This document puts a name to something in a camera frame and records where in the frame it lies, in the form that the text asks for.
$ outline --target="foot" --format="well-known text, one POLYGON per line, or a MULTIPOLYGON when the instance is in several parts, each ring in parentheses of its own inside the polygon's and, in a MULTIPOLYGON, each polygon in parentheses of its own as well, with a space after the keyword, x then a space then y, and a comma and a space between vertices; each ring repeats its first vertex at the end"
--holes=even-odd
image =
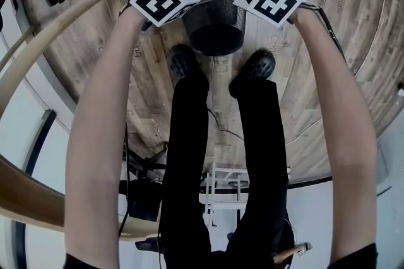
POLYGON ((171 72, 177 80, 184 77, 205 77, 199 68, 194 51, 185 44, 177 44, 171 48, 171 60, 169 64, 171 72))
POLYGON ((236 99, 241 85, 246 80, 260 78, 265 80, 272 75, 274 69, 275 58, 273 57, 273 54, 266 49, 257 50, 247 60, 245 65, 241 68, 240 73, 230 83, 230 95, 236 99))

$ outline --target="sleeve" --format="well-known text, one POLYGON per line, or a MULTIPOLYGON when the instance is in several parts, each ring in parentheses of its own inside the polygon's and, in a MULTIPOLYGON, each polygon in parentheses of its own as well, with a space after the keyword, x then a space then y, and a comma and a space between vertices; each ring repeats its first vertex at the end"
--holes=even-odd
POLYGON ((98 269, 94 266, 87 265, 81 260, 71 256, 70 254, 66 255, 66 261, 64 263, 63 269, 98 269))
POLYGON ((338 261, 328 269, 365 268, 376 269, 377 251, 376 244, 370 244, 338 261))

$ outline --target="black pants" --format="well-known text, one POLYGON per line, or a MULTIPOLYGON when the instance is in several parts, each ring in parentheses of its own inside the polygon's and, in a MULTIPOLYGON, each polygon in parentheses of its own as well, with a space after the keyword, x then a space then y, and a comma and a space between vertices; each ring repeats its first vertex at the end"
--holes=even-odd
POLYGON ((211 252, 198 201, 208 138, 207 95, 204 78, 183 78, 174 91, 160 221, 167 268, 206 268, 214 263, 271 268, 282 234, 288 184, 276 84, 248 80, 238 97, 250 187, 246 212, 224 253, 211 252))

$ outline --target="black mesh trash can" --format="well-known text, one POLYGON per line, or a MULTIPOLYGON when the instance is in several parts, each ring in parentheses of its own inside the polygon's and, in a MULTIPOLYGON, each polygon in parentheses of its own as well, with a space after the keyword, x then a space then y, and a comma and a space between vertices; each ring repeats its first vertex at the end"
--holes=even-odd
POLYGON ((194 50, 224 56, 242 47, 246 12, 231 0, 212 0, 190 9, 182 18, 194 50))

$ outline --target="wooden floor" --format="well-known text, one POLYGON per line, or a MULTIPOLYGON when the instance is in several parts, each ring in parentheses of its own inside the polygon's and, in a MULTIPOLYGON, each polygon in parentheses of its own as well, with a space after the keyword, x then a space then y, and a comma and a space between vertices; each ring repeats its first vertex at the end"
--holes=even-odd
MULTIPOLYGON (((49 8, 44 0, 25 0, 25 7, 32 25, 40 30, 77 1, 67 0, 49 8)), ((75 100, 80 97, 117 13, 126 1, 106 0, 98 4, 59 36, 45 53, 75 100)), ((404 78, 404 0, 311 1, 325 9, 380 133, 402 108, 401 103, 396 103, 396 86, 404 78)), ((150 156, 169 139, 173 85, 167 69, 167 54, 174 44, 184 42, 187 40, 182 23, 177 21, 142 35, 135 49, 128 124, 130 147, 141 155, 150 156)), ((242 50, 227 57, 201 57, 211 84, 208 106, 222 128, 242 136, 237 102, 230 97, 227 87, 237 70, 260 47, 269 48, 276 57, 273 80, 278 85, 292 182, 330 175, 312 67, 295 27, 286 24, 277 30, 248 15, 242 50)), ((215 160, 243 165, 244 156, 243 141, 220 132, 210 116, 205 164, 215 160)))

